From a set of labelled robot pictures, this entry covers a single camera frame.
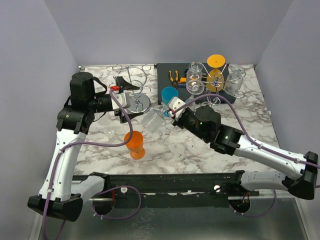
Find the ribbed clear wine glass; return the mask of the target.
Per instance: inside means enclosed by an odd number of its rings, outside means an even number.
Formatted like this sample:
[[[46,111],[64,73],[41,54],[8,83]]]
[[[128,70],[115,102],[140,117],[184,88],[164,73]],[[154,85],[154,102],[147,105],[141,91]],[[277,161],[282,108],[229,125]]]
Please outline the ribbed clear wine glass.
[[[201,63],[190,63],[186,72],[186,83],[188,83],[191,80],[201,81],[203,76],[202,69],[203,66]]]

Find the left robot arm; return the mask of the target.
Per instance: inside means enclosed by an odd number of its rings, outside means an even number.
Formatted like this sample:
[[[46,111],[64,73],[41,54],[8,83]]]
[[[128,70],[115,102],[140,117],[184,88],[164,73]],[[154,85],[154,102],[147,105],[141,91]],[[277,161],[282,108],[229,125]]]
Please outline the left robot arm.
[[[70,96],[57,115],[56,143],[44,183],[35,196],[28,199],[27,206],[43,217],[74,222],[83,205],[91,197],[107,197],[111,180],[107,174],[93,172],[78,184],[73,184],[73,175],[82,145],[96,113],[124,112],[130,107],[128,91],[139,90],[138,86],[118,76],[111,92],[95,91],[94,83],[101,81],[89,72],[72,75]]]

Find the clear stemmed glass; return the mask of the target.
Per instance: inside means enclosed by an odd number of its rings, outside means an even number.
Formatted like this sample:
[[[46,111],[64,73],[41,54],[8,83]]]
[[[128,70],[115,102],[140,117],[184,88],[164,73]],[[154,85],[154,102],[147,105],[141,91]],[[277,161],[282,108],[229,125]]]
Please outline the clear stemmed glass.
[[[186,99],[186,103],[189,103],[195,96],[203,93],[205,86],[201,80],[190,79],[186,81],[186,90],[190,93],[190,97]]]

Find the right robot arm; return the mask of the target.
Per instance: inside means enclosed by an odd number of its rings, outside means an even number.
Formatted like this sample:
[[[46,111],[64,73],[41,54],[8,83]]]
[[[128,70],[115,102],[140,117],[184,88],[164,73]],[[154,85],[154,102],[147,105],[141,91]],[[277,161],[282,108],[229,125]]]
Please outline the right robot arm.
[[[188,107],[171,113],[173,125],[194,134],[215,152],[249,159],[273,169],[272,172],[242,173],[241,178],[230,183],[230,191],[241,196],[245,192],[273,189],[289,192],[294,197],[313,200],[318,176],[318,155],[290,152],[263,143],[242,130],[221,123],[221,115],[209,106],[196,111]]]

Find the clear glass with reflection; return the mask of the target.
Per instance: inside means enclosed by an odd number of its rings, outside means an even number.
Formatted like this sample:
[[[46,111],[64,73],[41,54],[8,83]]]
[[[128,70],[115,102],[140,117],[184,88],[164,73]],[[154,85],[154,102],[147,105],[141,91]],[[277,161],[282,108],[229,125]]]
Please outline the clear glass with reflection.
[[[229,75],[224,83],[224,92],[236,99],[245,97],[245,93],[241,91],[241,86],[246,76],[246,70],[240,65],[232,65]]]

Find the scroll arm chrome glass rack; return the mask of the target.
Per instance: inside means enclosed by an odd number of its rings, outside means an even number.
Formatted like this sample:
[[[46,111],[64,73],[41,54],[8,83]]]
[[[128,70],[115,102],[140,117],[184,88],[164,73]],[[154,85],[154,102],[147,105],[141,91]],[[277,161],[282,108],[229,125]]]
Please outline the scroll arm chrome glass rack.
[[[186,89],[191,94],[188,101],[202,93],[216,94],[231,101],[242,99],[246,94],[241,91],[241,86],[246,76],[246,70],[229,64],[222,55],[214,54],[207,59],[207,65],[201,62],[192,62],[186,72]]]

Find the yellow plastic goblet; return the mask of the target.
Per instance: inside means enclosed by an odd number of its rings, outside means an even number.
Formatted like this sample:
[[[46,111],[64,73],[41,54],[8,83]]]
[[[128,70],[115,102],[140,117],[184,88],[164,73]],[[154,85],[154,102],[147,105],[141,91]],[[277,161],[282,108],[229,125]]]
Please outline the yellow plastic goblet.
[[[207,64],[212,70],[207,76],[206,89],[209,92],[218,94],[224,86],[224,76],[220,68],[225,66],[226,59],[221,54],[213,54],[208,57]]]

